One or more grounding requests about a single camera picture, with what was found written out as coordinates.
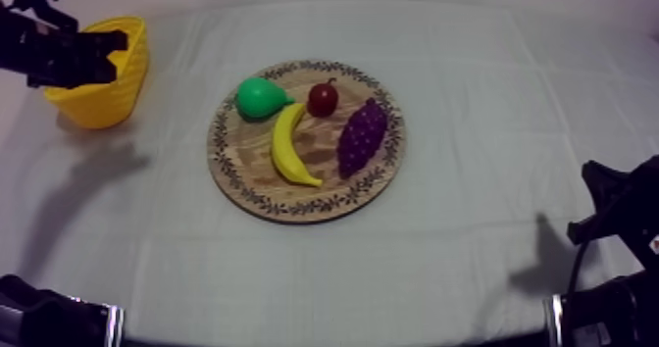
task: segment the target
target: grape bunch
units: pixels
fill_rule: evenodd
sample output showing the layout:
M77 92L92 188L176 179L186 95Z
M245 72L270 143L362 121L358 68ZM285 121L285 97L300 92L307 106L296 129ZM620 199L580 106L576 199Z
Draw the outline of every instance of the grape bunch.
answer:
M338 173L342 179L347 179L366 166L380 148L385 132L386 113L370 98L350 116L338 139L336 155Z

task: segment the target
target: yellow basket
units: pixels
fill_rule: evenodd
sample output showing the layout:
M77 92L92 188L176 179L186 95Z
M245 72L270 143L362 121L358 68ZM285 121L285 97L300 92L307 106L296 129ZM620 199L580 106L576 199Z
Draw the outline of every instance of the yellow basket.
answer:
M128 36L128 50L114 51L108 59L117 67L111 83L86 84L66 89L46 87L45 96L65 116L84 128L105 128L130 116L149 66L146 24L140 17L117 17L91 25L85 32L120 29Z

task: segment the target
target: table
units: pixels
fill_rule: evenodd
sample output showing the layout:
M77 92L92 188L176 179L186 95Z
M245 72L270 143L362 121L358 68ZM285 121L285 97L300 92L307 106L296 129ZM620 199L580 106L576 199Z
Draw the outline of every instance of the table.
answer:
M77 130L32 91L3 105L0 129L0 273L123 306L136 337L403 346L540 327L575 254L567 222L592 212L581 164L630 170L659 151L659 47L639 33L328 1L150 19L148 35L126 123ZM364 210L280 226L216 187L206 133L243 78L304 58L383 82L407 154ZM584 285L636 269L615 238L592 249Z

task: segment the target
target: plastic fruit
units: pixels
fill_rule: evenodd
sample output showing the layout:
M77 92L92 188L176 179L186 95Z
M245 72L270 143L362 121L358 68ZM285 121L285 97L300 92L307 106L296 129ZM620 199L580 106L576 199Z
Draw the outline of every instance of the plastic fruit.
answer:
M238 86L236 107L246 120L263 120L295 102L286 91L263 78L247 78Z
M304 104L299 103L285 107L279 114L273 129L273 162L281 175L291 182L318 187L323 181L309 174L293 147L293 131L303 115Z
M309 102L307 102L309 114L322 118L329 117L334 113L336 104L338 104L338 92L331 85L334 81L336 81L336 78L330 78L327 83L319 83L311 88Z
M376 155L386 132L386 113L371 98L345 124L338 139L338 173L347 179Z

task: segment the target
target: green pear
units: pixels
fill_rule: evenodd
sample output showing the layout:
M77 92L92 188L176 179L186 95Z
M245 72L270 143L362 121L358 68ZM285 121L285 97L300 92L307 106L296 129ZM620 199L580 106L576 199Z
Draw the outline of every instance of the green pear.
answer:
M247 121L264 120L295 102L286 91L263 78L247 78L238 86L236 107Z

